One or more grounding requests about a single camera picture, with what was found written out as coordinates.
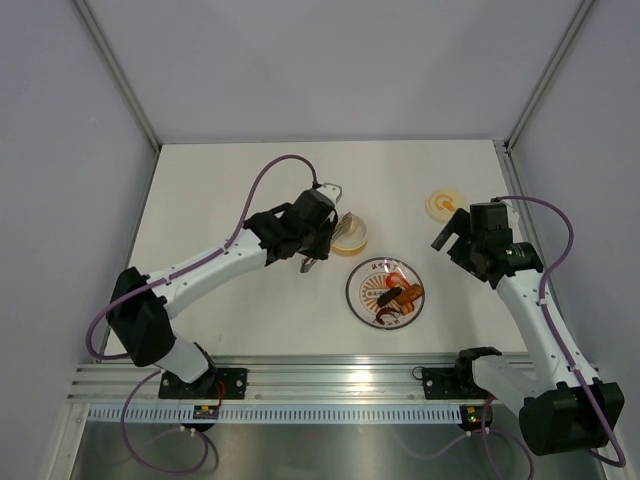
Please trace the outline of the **white round bun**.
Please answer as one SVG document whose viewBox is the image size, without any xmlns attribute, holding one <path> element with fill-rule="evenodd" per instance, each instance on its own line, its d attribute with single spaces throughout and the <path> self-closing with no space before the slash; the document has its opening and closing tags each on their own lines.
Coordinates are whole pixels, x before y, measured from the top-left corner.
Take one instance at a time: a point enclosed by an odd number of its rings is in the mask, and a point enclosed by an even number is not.
<svg viewBox="0 0 640 480">
<path fill-rule="evenodd" d="M 366 233 L 366 224 L 360 218 L 353 218 L 346 232 L 348 236 L 363 236 Z"/>
</svg>

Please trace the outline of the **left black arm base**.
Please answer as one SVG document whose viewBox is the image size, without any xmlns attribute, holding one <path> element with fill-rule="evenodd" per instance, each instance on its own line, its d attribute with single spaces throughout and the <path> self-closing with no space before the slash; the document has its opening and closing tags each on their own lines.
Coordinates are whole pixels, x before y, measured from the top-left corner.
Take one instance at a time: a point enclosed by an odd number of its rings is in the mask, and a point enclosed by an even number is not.
<svg viewBox="0 0 640 480">
<path fill-rule="evenodd" d="M 186 383 L 177 375 L 166 372 L 161 376 L 158 397 L 165 400 L 243 400 L 247 388 L 248 370 L 245 368 L 217 368 L 201 378 Z"/>
</svg>

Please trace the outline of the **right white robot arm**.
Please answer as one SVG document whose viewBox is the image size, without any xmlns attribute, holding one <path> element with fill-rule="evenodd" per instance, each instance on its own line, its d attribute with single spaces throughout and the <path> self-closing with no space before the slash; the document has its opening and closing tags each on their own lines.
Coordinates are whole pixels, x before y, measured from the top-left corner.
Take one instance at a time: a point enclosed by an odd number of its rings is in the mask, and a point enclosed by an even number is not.
<svg viewBox="0 0 640 480">
<path fill-rule="evenodd" d="M 548 292 L 549 268 L 535 247 L 517 242 L 507 198 L 457 209 L 431 246 L 456 240 L 450 259 L 496 292 L 513 317 L 536 377 L 513 367 L 494 347 L 460 351 L 444 384 L 465 398 L 494 397 L 517 416 L 521 435 L 537 456 L 611 446 L 624 406 L 615 382 L 603 381 L 582 355 Z"/>
</svg>

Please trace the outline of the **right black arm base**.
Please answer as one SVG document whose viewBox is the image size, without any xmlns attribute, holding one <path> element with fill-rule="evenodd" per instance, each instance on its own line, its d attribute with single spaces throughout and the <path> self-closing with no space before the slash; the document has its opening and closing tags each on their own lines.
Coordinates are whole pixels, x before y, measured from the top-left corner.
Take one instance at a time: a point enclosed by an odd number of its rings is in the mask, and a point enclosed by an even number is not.
<svg viewBox="0 0 640 480">
<path fill-rule="evenodd" d="M 478 387 L 469 373 L 457 367 L 416 366 L 411 376 L 422 385 L 426 400 L 486 400 L 488 392 Z"/>
</svg>

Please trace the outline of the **braised pork belly cube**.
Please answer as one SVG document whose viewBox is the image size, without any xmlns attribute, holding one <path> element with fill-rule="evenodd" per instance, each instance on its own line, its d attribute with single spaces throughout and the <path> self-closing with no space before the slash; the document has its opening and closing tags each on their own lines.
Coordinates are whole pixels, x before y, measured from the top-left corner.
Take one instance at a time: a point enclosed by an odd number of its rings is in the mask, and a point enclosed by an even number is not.
<svg viewBox="0 0 640 480">
<path fill-rule="evenodd" d="M 406 303 L 400 307 L 400 311 L 403 315 L 407 315 L 415 310 L 412 302 Z"/>
</svg>

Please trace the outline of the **metal food tongs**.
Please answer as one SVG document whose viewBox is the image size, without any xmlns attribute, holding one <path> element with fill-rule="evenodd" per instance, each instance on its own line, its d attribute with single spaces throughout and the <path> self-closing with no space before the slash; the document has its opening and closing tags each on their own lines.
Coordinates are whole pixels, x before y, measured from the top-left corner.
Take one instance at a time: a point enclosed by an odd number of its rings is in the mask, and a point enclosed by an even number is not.
<svg viewBox="0 0 640 480">
<path fill-rule="evenodd" d="M 350 228 L 353 220 L 353 215 L 351 212 L 345 213 L 340 220 L 338 221 L 331 239 L 329 246 L 332 246 L 341 236 L 343 236 Z M 301 261 L 300 272 L 308 273 L 313 266 L 316 264 L 317 259 L 311 257 L 304 257 Z"/>
</svg>

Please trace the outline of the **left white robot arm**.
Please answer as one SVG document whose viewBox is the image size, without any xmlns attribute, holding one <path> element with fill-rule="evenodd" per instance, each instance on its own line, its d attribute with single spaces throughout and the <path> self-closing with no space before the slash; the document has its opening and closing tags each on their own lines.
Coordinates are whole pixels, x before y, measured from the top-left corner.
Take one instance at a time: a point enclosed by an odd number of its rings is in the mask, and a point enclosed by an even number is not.
<svg viewBox="0 0 640 480">
<path fill-rule="evenodd" d="M 324 183 L 292 203 L 253 214 L 220 248 L 151 274 L 123 271 L 112 293 L 107 322 L 137 367 L 155 365 L 181 380 L 195 398 L 215 388 L 214 366 L 196 343 L 176 334 L 171 322 L 192 303 L 246 273 L 301 254 L 327 259 L 337 225 L 340 186 Z"/>
</svg>

